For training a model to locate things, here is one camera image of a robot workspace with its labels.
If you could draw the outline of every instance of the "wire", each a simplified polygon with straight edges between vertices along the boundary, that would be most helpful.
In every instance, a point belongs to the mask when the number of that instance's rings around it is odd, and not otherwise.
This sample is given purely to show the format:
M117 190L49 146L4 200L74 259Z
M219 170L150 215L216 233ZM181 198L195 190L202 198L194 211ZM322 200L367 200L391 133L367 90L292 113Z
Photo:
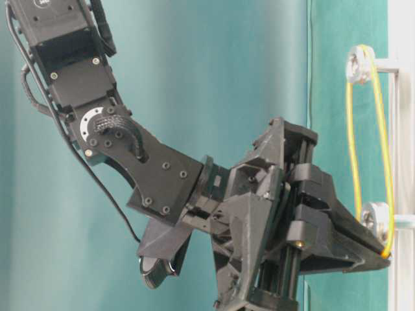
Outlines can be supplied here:
M388 258L390 255L390 251L392 250L392 244L394 243L395 199L394 199L394 182L392 179L392 166L390 164L390 155L389 155L388 133L386 129L385 108L383 106L381 83L379 81L379 75L377 74L377 69L374 64L374 59L372 58L372 55L368 52L367 46L361 45L361 47L365 55L369 57L369 60L370 60L370 72L372 76L373 93L375 95L375 103L376 103L377 125L379 128L379 136L381 140L383 169L384 169L385 187L386 187L386 201L389 205L389 230L388 230L388 237L386 240L386 246L382 252L382 257Z
M34 61L33 56L30 55L29 57L30 57L30 60L33 62ZM21 85L23 86L23 90L25 91L27 98L29 99L30 103L33 105L33 107L36 110L38 110L40 113L44 115L48 115L52 117L51 111L49 110L49 108L46 105L43 105L40 102L38 102L36 98L34 97L32 90L30 89L30 86L27 83L27 75L29 73L30 73L30 69L28 65L25 64L23 68L21 69L20 79L21 79ZM63 120L65 119L65 115L63 113L60 113L59 117Z
M362 189L359 177L359 162L356 154L355 129L353 126L353 84L349 82L346 84L346 123L351 175L353 177L353 190L355 193L356 219L360 221L362 213Z
M376 106L376 115L377 115L377 125L379 128L379 137L381 142L382 150L382 159L383 159L383 169L385 175L385 188L386 188L386 201L389 206L389 228L388 236L386 240L386 246L381 254L381 256L387 259L390 256L392 250L392 244L394 242L394 233L395 233L395 199L394 199L394 188L393 188L393 179L392 179L392 169L390 165L390 155L389 155L389 143L388 143L388 134L386 130L386 119L385 119L385 109L383 106L382 98L382 89L381 83L379 81L379 75L377 74L377 69L374 64L374 59L368 51L368 47L365 45L360 45L364 51L366 57L370 60L370 73L373 82L373 93L375 95L375 106ZM360 220L361 209L362 209L362 194L361 194L361 185L359 178L359 166L356 156L356 147L355 147L355 134L353 129L353 85L351 83L346 84L346 118L347 118L347 127L348 127L348 141L349 141L349 154L351 162L351 170L353 174L353 187L355 192L355 208L356 208L356 217Z
M13 26L12 22L12 7L9 1L6 2L6 20L7 20L7 26L9 31L12 34L13 40L15 44L17 45L23 59L25 60L27 66L29 67L30 71L33 74L34 81L36 82L37 86L39 87L39 90L41 92L41 95L46 101L49 111L51 112L52 119L58 128L59 134L62 136L62 139L64 140L65 144L71 151L71 153L75 156L77 161L85 168L87 173L92 177L92 179L97 183L97 185L101 188L101 190L105 193L105 195L108 197L108 199L112 202L117 212L120 214L120 216L123 218L125 224L127 225L131 235L133 236L134 240L136 240L138 243L141 242L141 240L137 237L136 233L134 232L131 223L129 222L128 218L126 217L125 213L121 210L120 206L117 204L116 200L113 198L111 193L108 191L108 189L102 184L102 182L99 180L99 178L95 175L95 173L92 171L92 169L88 166L88 164L81 158L79 153L76 151L75 147L72 145L71 140L67 136L64 127L62 126L62 123L60 122L58 112L55 110L53 103L51 102L51 99L49 98L42 81L39 77L38 72L36 71L35 67L33 66L32 61L30 60L30 56L28 55L27 51L25 50L22 42L19 39L19 36Z
M102 45L104 46L105 53L112 57L117 53L112 33L108 22L106 21L104 7L102 6L101 0L91 0L91 7L95 21L98 25L99 34L102 38Z

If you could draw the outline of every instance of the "green curtain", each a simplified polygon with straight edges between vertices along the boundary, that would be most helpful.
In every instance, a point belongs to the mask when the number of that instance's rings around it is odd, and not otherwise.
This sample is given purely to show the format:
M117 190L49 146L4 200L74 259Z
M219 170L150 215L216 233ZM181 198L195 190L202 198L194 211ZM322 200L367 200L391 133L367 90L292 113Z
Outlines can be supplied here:
M230 167L271 118L305 124L304 0L103 3L120 93L164 143ZM179 279L145 288L136 244L53 122L31 108L5 23L0 31L0 310L211 310L209 237L193 235ZM94 170L123 206L125 181L108 167ZM147 219L125 211L141 234Z
M339 200L354 211L345 121L345 66L350 48L361 43L387 58L387 0L311 0L310 120L319 134L315 162L333 175ZM381 76L387 107L387 77ZM353 89L354 121L363 202L384 202L385 185L372 86ZM387 310L387 270L307 276L308 310Z

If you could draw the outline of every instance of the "black robotic arm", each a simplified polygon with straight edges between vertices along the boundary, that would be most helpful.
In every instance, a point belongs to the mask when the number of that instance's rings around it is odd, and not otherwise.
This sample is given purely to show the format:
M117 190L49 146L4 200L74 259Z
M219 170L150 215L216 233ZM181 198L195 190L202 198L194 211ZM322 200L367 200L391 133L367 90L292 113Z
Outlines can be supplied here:
M180 274L194 229L211 235L220 310L296 310L301 273L389 265L383 245L337 200L331 176L311 164L314 132L274 119L234 167L201 163L132 119L108 64L116 48L100 0L8 0L6 11L30 101L117 209L89 165L116 169L133 189L128 206L150 217L142 240L127 221L150 288ZM29 72L47 105L33 97Z

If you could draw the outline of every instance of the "black cable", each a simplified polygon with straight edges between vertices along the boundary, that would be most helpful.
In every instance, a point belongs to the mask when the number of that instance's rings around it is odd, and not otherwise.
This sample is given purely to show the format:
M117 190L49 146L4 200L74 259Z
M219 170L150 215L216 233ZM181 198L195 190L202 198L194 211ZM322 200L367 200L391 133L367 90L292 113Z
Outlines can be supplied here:
M128 221L128 218L126 217L125 213L121 210L120 206L118 206L117 202L115 201L115 199L113 198L111 193L108 191L108 189L104 186L104 184L102 184L102 182L99 180L99 178L95 175L95 173L92 171L92 169L88 166L88 164L81 158L79 153L76 151L75 147L72 145L72 142L70 141L69 137L67 136L67 134L64 130L64 127L62 126L62 123L60 122L58 112L53 107L53 103L51 102L51 99L49 98L49 96L48 96L48 94L47 94L47 92L46 92L46 90L45 90L45 88L42 84L42 81L39 77L39 74L36 71L36 69L34 68L33 63L30 60L30 56L28 55L27 51L25 50L25 48L24 48L22 42L20 41L19 36L18 36L14 26L13 26L12 7L11 7L11 4L10 4L9 1L6 2L6 20L7 20L8 29L9 29L10 33L12 34L14 43L17 45L23 59L25 60L27 66L29 67L30 71L32 72L34 81L38 85L38 87L40 89L40 92L42 94L42 97L46 101L46 103L49 107L49 111L51 112L53 121L54 121L56 127L58 128L59 134L62 136L63 140L65 141L65 144L67 145L67 147L69 148L71 153L75 156L75 158L78 160L78 162L86 169L88 174L92 177L92 179L97 183L97 185L105 193L105 195L108 197L108 199L110 199L110 201L112 202L114 207L117 209L117 212L120 214L120 216L125 221L125 223L126 223L128 229L130 230L131 235L133 236L134 240L136 240L137 242L140 243L141 240L137 237L136 233L134 232L134 230L133 230L130 222Z
M34 61L33 56L30 55L29 57L30 57L30 60L33 62ZM52 117L52 114L49 108L46 105L43 105L40 102L38 102L38 100L36 100L36 98L34 97L32 90L30 89L30 86L27 83L27 75L29 73L30 73L30 69L28 65L25 64L23 68L21 69L20 79L21 79L21 85L23 86L23 90L25 91L27 98L29 99L30 103L36 110L38 110L40 113L44 115L48 115ZM64 114L60 113L59 117L63 120L65 119Z
M105 53L111 57L117 53L112 33L108 22L106 21L104 7L101 0L91 0L91 8L95 21L97 22L98 31L102 38Z

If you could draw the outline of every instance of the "yellow cable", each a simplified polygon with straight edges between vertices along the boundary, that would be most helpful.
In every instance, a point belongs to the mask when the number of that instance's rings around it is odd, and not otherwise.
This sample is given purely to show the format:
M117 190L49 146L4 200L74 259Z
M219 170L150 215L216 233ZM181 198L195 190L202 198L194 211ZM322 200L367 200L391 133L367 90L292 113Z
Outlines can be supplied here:
M389 229L388 236L386 240L386 246L382 252L382 257L387 259L390 256L390 251L392 249L392 244L394 242L394 233L395 233L395 200L394 200L394 186L392 180L392 169L390 165L390 156L389 156L389 143L388 143L388 134L386 130L386 119L385 119L385 109L383 106L382 90L381 83L379 81L379 75L377 74L377 69L374 64L372 55L368 51L368 47L365 45L360 45L363 49L366 57L370 59L370 71L373 82L373 93L375 95L375 105L376 105L376 114L377 114L377 125L379 127L379 136L381 141L381 150L382 150L382 159L383 159L383 168L385 173L385 187L386 187L386 201L389 206ZM347 126L348 126L348 142L349 142L349 154L351 162L351 170L353 174L353 187L355 192L355 208L356 208L356 217L360 221L361 209L362 209L362 194L359 178L359 166L356 156L356 147L355 147L355 134L353 129L353 85L347 83L346 86L346 116L347 116Z
M353 84L346 84L346 121L348 126L349 156L351 175L353 177L353 190L355 192L355 210L358 221L362 213L362 189L359 177L359 162L356 155L355 129L353 127Z

